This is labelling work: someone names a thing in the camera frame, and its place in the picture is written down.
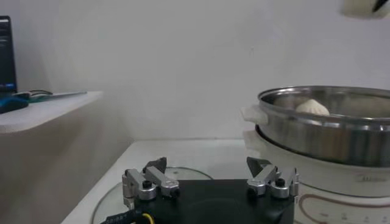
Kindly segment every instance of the control panel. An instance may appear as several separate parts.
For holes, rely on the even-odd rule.
[[[296,221],[321,224],[390,224],[390,198],[359,198],[309,187],[302,191]]]

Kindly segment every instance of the screw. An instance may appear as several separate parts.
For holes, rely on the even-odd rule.
[[[279,179],[277,179],[277,180],[275,181],[275,185],[276,185],[277,187],[284,187],[284,186],[285,186],[285,181],[284,181],[283,179],[279,178]]]
[[[150,189],[152,188],[152,182],[150,182],[149,180],[145,180],[142,182],[142,188],[143,189]]]

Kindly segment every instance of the pot rim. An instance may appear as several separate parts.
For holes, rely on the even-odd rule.
[[[286,116],[289,118],[295,118],[301,122],[321,125],[326,127],[347,127],[359,130],[369,131],[390,131],[390,117],[356,117],[346,116],[340,114],[331,115],[319,115],[311,113],[296,112],[295,110],[275,106],[271,103],[265,102],[263,98],[277,92],[296,91],[297,89],[338,89],[340,91],[354,91],[359,93],[369,93],[375,96],[388,96],[390,98],[390,91],[385,89],[375,88],[362,88],[362,87],[350,87],[350,86],[288,86],[282,88],[274,88],[259,93],[258,100],[260,101],[260,107],[264,107],[267,110],[265,112],[276,114],[278,116]]]

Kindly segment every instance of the yellow cable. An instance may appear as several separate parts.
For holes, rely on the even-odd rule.
[[[144,214],[142,214],[142,216],[147,218],[149,220],[150,224],[154,224],[154,219],[151,215],[149,215],[148,213],[144,213]]]

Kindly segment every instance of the black knob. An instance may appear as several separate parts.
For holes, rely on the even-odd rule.
[[[283,179],[279,178],[279,179],[277,179],[277,180],[275,181],[275,185],[276,185],[277,187],[284,187],[284,186],[285,186],[285,181],[284,181]]]
[[[145,180],[142,182],[142,188],[143,189],[150,189],[152,188],[152,182],[150,182],[149,180]]]
[[[176,188],[169,193],[172,198],[178,198],[180,196],[180,189]]]
[[[249,198],[257,198],[257,193],[253,188],[248,188],[247,194]]]

